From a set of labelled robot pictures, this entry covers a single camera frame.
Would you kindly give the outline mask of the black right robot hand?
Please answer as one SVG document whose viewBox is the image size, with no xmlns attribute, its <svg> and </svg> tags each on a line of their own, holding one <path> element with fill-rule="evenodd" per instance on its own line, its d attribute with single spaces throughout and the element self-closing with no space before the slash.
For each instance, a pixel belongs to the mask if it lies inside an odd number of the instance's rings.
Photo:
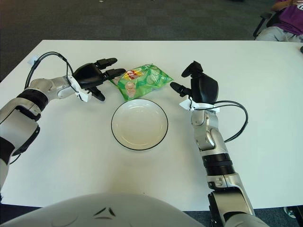
<svg viewBox="0 0 303 227">
<path fill-rule="evenodd" d="M 190 88 L 180 85 L 176 82 L 171 82 L 170 87 L 176 91 L 181 97 L 188 96 L 196 103 L 211 104 L 218 97 L 218 82 L 210 76 L 203 73 L 203 68 L 200 63 L 193 61 L 182 72 L 181 76 L 190 79 Z"/>
</svg>

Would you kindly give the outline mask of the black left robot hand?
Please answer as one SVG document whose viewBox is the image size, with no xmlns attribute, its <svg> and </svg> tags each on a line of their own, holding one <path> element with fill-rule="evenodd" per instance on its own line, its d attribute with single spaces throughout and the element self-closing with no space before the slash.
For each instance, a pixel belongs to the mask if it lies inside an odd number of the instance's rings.
<svg viewBox="0 0 303 227">
<path fill-rule="evenodd" d="M 126 73 L 125 69 L 102 70 L 117 62 L 116 58 L 101 59 L 95 63 L 87 63 L 79 67 L 73 74 L 82 89 L 89 91 L 99 101 L 105 101 L 105 96 L 97 88 L 107 80 L 113 80 L 116 77 Z"/>
</svg>

